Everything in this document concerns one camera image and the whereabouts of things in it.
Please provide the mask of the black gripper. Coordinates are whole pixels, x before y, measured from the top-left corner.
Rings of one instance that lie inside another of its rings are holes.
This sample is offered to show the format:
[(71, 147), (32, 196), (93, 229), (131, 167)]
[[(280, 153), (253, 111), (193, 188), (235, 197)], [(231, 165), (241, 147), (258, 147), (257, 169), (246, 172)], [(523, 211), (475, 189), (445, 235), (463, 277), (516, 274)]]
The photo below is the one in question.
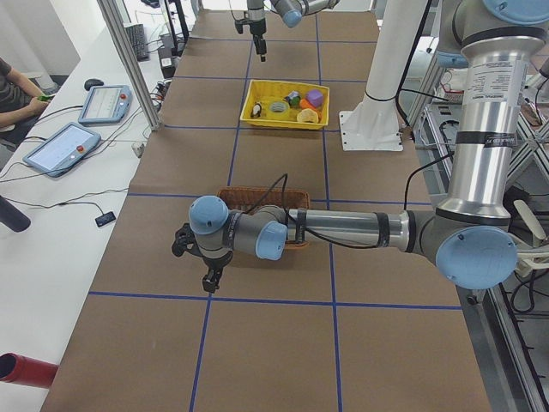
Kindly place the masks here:
[(198, 251), (202, 261), (209, 267), (208, 273), (202, 278), (203, 290), (214, 294), (220, 288), (220, 279), (225, 268), (233, 257), (233, 251), (220, 248), (217, 250), (207, 250), (199, 247)]
[(265, 34), (265, 20), (255, 20), (250, 22), (250, 33), (253, 35), (253, 42), (256, 48), (256, 54), (260, 61), (263, 63), (266, 61), (267, 44), (263, 38)]

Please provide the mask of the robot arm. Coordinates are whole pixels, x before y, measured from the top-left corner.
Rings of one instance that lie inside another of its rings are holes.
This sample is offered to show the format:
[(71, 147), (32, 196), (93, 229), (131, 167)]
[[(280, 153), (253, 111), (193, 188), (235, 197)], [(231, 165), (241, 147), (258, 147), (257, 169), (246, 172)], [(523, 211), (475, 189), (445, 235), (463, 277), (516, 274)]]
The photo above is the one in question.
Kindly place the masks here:
[[(288, 28), (296, 27), (305, 16), (314, 15), (325, 9), (333, 9), (338, 0), (277, 0), (270, 1), (271, 9), (281, 18)], [(267, 32), (266, 9), (264, 1), (247, 1), (247, 10), (242, 19), (234, 24), (237, 32), (242, 34), (247, 26), (252, 36), (256, 54), (261, 62), (266, 61), (267, 43), (264, 38)]]
[(306, 234), (352, 249), (419, 254), (461, 288), (488, 289), (506, 280), (519, 250), (508, 232), (505, 182), (528, 61), (545, 45), (547, 31), (545, 1), (444, 2), (439, 49), (468, 62), (446, 198), (432, 212), (388, 215), (271, 205), (245, 213), (218, 197), (200, 197), (181, 234), (208, 266), (205, 291), (218, 289), (235, 252), (277, 260), (288, 238)]

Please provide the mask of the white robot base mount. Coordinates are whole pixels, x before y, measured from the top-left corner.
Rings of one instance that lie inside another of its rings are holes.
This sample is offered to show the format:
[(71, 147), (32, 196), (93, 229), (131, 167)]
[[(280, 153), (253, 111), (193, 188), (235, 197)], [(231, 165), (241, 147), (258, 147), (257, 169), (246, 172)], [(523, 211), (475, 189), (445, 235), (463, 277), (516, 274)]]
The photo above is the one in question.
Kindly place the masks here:
[(345, 151), (403, 150), (396, 95), (429, 8), (427, 1), (387, 2), (364, 98), (352, 111), (339, 113)]

